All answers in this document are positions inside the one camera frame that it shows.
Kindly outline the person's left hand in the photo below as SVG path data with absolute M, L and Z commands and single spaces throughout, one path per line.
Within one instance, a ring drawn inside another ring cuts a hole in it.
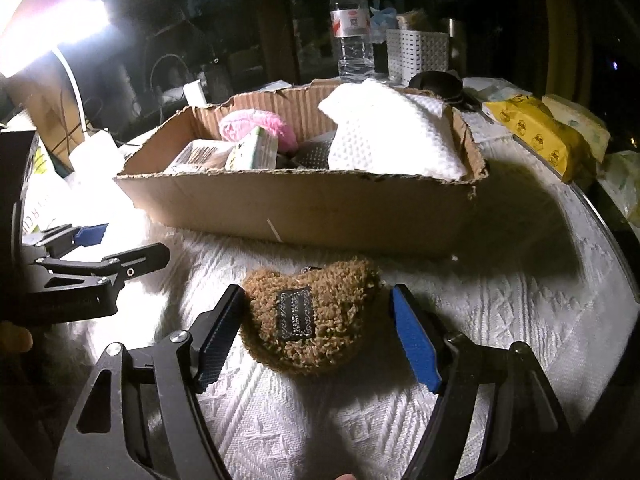
M 13 356 L 25 353 L 32 348 L 32 333 L 24 327 L 10 322 L 0 323 L 0 353 L 2 356 Z

